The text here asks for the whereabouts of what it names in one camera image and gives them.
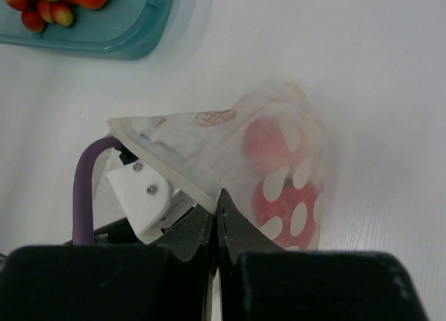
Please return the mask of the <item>red fake cherry bunch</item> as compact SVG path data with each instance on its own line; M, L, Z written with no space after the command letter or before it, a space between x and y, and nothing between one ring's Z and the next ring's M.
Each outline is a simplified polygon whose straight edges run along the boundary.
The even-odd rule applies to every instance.
M32 33L42 33L48 24L70 27L75 22L75 0L4 0L20 12L23 26Z

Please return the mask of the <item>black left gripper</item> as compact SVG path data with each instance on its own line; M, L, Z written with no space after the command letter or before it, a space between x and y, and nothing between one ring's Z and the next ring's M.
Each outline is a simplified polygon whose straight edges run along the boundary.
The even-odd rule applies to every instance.
M159 246L199 246L202 240L202 207L191 207L171 228L163 230L149 244ZM119 219L93 232L96 245L142 244L127 219Z

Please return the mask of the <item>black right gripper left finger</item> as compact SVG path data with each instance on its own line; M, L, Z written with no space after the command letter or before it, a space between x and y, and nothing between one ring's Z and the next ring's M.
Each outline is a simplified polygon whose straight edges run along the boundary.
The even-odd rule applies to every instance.
M27 246L1 270L2 320L207 320L213 217L151 244Z

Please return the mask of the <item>clear zip top bag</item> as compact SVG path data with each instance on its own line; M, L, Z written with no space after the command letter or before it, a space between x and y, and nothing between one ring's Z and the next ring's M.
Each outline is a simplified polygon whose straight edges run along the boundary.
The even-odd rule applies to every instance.
M293 150L300 140L292 132L304 132L311 141L311 152L294 162L246 160L242 154L245 129L264 116L278 118ZM108 126L122 150L121 165L107 172L141 160L211 214L217 210L221 191L227 190L238 211L257 229L252 197L259 183L270 202L287 185L302 189L311 182L324 193L326 128L308 94L293 82L266 84L227 110L125 116L110 119Z

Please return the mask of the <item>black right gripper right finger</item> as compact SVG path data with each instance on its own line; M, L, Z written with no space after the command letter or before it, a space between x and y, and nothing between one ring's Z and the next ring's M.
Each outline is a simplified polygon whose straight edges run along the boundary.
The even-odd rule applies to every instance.
M217 202L223 320L426 320L406 268L375 251L286 251L229 192Z

